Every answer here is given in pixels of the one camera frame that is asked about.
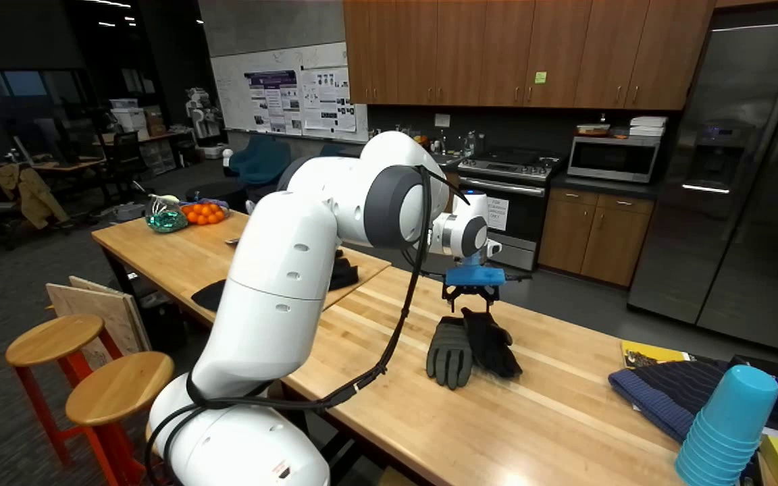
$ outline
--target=bulletin board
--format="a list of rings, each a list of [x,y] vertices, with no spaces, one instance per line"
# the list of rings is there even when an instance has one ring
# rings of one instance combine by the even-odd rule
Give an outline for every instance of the bulletin board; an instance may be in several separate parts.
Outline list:
[[[346,42],[211,58],[226,129],[366,139],[350,103]]]

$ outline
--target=orange stool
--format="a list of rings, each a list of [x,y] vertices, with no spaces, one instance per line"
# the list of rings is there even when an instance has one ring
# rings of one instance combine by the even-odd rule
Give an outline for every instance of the orange stool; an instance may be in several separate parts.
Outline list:
[[[42,322],[27,328],[24,334],[19,334],[4,351],[4,362],[15,370],[19,382],[30,394],[30,405],[61,463],[69,461],[64,450],[64,440],[74,438],[77,430],[56,427],[30,366],[56,362],[64,377],[69,380],[69,385],[74,385],[92,373],[92,366],[85,365],[80,353],[80,346],[85,346],[93,336],[103,339],[106,351],[112,358],[120,357],[112,336],[106,331],[103,318],[93,312],[72,312],[72,315]]]
[[[170,377],[170,357],[141,351],[97,366],[69,390],[64,415],[85,432],[107,482],[143,481],[145,469],[118,421],[143,411]]]

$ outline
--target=oven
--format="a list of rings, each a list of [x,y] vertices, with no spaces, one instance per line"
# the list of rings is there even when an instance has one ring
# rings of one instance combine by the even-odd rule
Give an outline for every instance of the oven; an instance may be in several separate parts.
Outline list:
[[[459,162],[459,188],[486,195],[488,238],[501,243],[496,265],[535,270],[546,222],[549,174],[559,157],[532,147],[499,147]]]

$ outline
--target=stainless steel refrigerator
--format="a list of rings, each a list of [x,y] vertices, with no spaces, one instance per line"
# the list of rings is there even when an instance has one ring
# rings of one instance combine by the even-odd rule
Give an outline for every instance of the stainless steel refrigerator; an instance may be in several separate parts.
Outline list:
[[[778,25],[711,31],[630,305],[778,349]]]

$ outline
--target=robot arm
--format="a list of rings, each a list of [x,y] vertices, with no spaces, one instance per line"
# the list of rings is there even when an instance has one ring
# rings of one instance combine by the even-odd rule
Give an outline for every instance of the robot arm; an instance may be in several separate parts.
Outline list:
[[[442,170],[400,133],[373,138],[359,160],[322,157],[299,164],[285,192],[266,195],[233,255],[211,336],[191,370],[205,399],[243,397],[293,373],[309,353],[338,239],[403,249],[420,234],[424,187],[416,173]],[[488,246],[474,211],[439,214],[449,188],[430,180],[430,250],[470,255]],[[149,427],[191,405],[185,374],[157,397]],[[157,450],[183,482],[327,482],[309,440],[269,407],[205,411]]]

